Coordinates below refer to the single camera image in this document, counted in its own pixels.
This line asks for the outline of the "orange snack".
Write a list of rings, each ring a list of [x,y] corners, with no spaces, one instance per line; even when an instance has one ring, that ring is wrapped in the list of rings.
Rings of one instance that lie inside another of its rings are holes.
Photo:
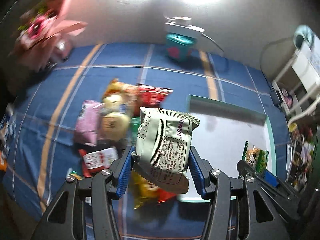
[[[117,78],[112,79],[108,84],[105,92],[103,93],[102,99],[111,96],[112,94],[120,93],[134,98],[137,95],[138,87],[129,83],[120,82]]]

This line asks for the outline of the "labelled yellow pastry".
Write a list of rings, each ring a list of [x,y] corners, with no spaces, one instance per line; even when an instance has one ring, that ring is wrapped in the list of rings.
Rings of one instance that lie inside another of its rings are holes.
[[[123,139],[130,125],[130,117],[119,112],[112,112],[102,117],[101,129],[105,139],[119,141]]]

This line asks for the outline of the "pink snack packet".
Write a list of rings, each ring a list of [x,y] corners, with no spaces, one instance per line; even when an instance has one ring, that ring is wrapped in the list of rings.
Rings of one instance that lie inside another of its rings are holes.
[[[87,146],[97,146],[98,121],[103,103],[85,100],[75,124],[74,142]]]

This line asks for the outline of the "teal tin with pink pig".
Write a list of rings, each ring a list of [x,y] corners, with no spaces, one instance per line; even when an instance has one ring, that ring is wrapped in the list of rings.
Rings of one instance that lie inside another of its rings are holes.
[[[192,37],[168,33],[165,45],[167,56],[175,61],[183,62],[191,55],[196,42],[197,40]]]

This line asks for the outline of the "white shelf rack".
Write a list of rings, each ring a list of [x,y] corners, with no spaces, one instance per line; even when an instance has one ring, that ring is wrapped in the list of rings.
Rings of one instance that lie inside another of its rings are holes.
[[[289,123],[312,115],[319,105],[319,37],[308,25],[300,25],[293,35],[293,44],[293,55],[272,81]],[[287,90],[280,81],[290,70],[298,81]]]

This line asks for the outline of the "green yellow snack packet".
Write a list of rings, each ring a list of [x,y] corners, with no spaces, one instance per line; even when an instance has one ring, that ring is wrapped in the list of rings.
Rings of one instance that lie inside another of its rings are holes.
[[[251,165],[259,174],[266,171],[269,152],[255,147],[249,141],[245,141],[242,160]]]

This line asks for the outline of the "white tray with teal rim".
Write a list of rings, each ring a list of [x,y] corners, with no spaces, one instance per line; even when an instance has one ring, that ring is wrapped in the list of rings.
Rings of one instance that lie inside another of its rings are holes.
[[[200,120],[191,144],[212,168],[238,177],[236,165],[242,159],[245,142],[249,142],[250,146],[269,152],[267,169],[277,173],[273,132],[267,115],[195,95],[188,98],[188,111]]]

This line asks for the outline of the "yellow round pastry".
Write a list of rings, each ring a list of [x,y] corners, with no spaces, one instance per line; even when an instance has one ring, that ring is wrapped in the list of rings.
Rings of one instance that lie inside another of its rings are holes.
[[[121,93],[114,93],[106,96],[102,100],[104,107],[102,112],[104,114],[121,113],[128,116],[132,115],[131,101]]]

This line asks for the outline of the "yellow orange snack bag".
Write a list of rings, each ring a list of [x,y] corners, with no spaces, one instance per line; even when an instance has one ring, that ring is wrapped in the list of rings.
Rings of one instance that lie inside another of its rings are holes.
[[[134,196],[134,209],[138,209],[146,203],[165,203],[177,196],[177,194],[165,191],[149,182],[135,171],[131,172],[130,187]]]

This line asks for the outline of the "red Kiss snack bag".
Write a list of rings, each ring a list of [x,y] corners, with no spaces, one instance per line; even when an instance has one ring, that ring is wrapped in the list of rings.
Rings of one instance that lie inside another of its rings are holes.
[[[159,108],[161,103],[173,92],[170,88],[161,88],[143,84],[136,85],[134,117],[140,115],[140,107]]]

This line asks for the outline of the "pale green snack packet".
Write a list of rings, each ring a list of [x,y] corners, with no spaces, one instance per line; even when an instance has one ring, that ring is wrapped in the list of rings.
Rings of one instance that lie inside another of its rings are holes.
[[[188,113],[148,107],[140,107],[140,120],[133,169],[165,191],[187,193],[189,151],[200,120]]]

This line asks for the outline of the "red white snack packet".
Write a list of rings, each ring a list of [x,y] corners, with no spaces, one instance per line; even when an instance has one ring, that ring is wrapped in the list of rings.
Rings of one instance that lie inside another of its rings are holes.
[[[118,159],[118,152],[115,147],[90,152],[84,149],[78,150],[82,157],[82,174],[89,178],[103,169],[110,168],[111,164]]]

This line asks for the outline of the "white power strip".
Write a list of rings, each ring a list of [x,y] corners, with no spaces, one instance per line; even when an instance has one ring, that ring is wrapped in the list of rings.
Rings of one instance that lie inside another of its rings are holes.
[[[165,16],[164,18],[166,19],[165,29],[167,33],[198,39],[205,32],[203,28],[191,24],[192,18],[185,16],[174,16],[172,18]]]

